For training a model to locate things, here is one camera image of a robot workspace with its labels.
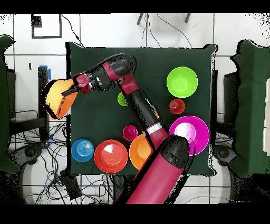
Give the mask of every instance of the small green bowl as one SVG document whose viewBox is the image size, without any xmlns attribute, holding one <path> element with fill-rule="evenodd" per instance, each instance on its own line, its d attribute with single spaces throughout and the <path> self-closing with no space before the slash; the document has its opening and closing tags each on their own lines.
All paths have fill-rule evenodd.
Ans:
<svg viewBox="0 0 270 224">
<path fill-rule="evenodd" d="M 175 68 L 167 77 L 167 88 L 169 92 L 178 98 L 191 96 L 196 91 L 197 86 L 197 75 L 187 67 Z"/>
<path fill-rule="evenodd" d="M 119 93 L 118 96 L 117 96 L 117 101 L 118 103 L 123 106 L 123 107 L 127 107 L 128 105 L 126 104 L 126 101 L 124 99 L 124 96 L 122 93 Z"/>
</svg>

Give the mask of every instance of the table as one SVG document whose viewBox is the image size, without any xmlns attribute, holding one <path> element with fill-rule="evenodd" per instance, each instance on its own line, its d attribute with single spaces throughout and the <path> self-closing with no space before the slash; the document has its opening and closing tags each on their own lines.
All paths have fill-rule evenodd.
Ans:
<svg viewBox="0 0 270 224">
<path fill-rule="evenodd" d="M 167 128 L 177 118 L 186 115 L 200 117 L 209 126 L 211 56 L 216 51 L 215 45 L 208 44 L 203 49 L 81 48 L 69 42 L 67 49 L 67 58 L 68 60 L 70 58 L 70 68 L 68 65 L 67 71 L 71 74 L 82 72 L 114 54 L 126 53 L 135 56 L 137 61 L 135 79 L 157 107 Z M 167 90 L 166 78 L 172 69 L 180 66 L 193 69 L 198 76 L 199 84 L 195 93 L 184 99 L 185 111 L 180 115 L 174 115 L 169 110 L 169 103 L 175 97 Z M 87 139 L 96 148 L 104 140 L 115 139 L 129 150 L 131 142 L 122 137 L 122 130 L 127 125 L 135 125 L 138 129 L 139 127 L 131 110 L 118 104 L 119 92 L 120 90 L 115 87 L 102 93 L 94 91 L 88 95 L 78 94 L 71 107 L 71 144 L 78 139 Z M 195 156 L 189 174 L 214 175 L 214 170 L 208 166 L 208 149 L 209 145 Z M 125 168 L 116 174 L 133 175 L 137 171 L 128 160 Z M 72 158 L 71 173 L 104 174 L 97 168 L 93 158 L 85 163 Z"/>
</svg>

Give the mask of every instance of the power strip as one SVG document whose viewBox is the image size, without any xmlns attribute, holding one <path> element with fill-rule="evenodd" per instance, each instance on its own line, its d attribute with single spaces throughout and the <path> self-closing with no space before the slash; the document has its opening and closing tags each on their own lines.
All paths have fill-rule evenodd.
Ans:
<svg viewBox="0 0 270 224">
<path fill-rule="evenodd" d="M 76 176 L 71 176 L 70 174 L 67 174 L 65 170 L 62 170 L 60 172 L 60 180 L 66 187 L 70 200 L 79 198 L 82 195 L 82 191 L 78 185 Z"/>
</svg>

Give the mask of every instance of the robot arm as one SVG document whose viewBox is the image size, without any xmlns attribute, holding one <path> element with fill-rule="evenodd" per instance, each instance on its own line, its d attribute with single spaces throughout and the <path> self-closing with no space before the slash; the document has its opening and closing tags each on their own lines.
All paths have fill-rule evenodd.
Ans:
<svg viewBox="0 0 270 224">
<path fill-rule="evenodd" d="M 129 55 L 111 56 L 74 75 L 74 85 L 62 95 L 76 91 L 86 94 L 96 89 L 103 92 L 110 89 L 112 82 L 117 83 L 153 150 L 132 185 L 123 191 L 116 203 L 164 203 L 184 170 L 189 145 L 185 138 L 169 136 L 162 127 L 134 80 L 135 68 L 136 61 Z"/>
</svg>

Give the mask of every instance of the green cloth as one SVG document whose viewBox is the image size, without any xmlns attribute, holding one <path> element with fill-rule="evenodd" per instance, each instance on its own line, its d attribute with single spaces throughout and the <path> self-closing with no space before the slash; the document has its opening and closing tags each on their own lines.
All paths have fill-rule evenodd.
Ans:
<svg viewBox="0 0 270 224">
<path fill-rule="evenodd" d="M 126 53 L 135 56 L 136 82 L 157 107 L 168 129 L 177 118 L 186 115 L 200 117 L 209 126 L 211 55 L 216 51 L 215 45 L 207 45 L 204 49 L 81 48 L 70 42 L 70 49 L 71 74 L 82 72 L 114 54 Z M 174 115 L 169 110 L 169 103 L 175 97 L 166 87 L 166 78 L 171 70 L 180 66 L 189 67 L 197 74 L 198 88 L 192 96 L 183 99 L 186 104 L 185 111 Z M 71 144 L 78 139 L 87 139 L 96 148 L 102 141 L 115 139 L 129 150 L 131 141 L 123 138 L 122 131 L 127 125 L 135 125 L 137 129 L 139 127 L 130 108 L 119 105 L 119 92 L 118 87 L 115 87 L 107 92 L 93 91 L 87 95 L 77 95 L 71 107 Z M 208 166 L 208 149 L 209 145 L 195 156 L 190 174 L 214 174 Z M 125 168 L 116 174 L 136 174 L 137 171 L 129 159 Z M 93 158 L 85 163 L 72 158 L 71 172 L 104 174 L 97 168 Z"/>
<path fill-rule="evenodd" d="M 1 102 L 1 127 L 0 127 L 0 171 L 17 173 L 20 169 L 7 157 L 7 149 L 10 143 L 9 136 L 9 99 L 6 77 L 6 62 L 4 61 L 5 50 L 14 43 L 10 36 L 0 36 L 0 102 Z"/>
<path fill-rule="evenodd" d="M 236 117 L 235 149 L 239 154 L 229 165 L 240 177 L 270 173 L 270 156 L 263 152 L 266 79 L 270 78 L 270 48 L 252 41 L 238 44 L 233 56 L 239 71 L 239 110 Z"/>
</svg>

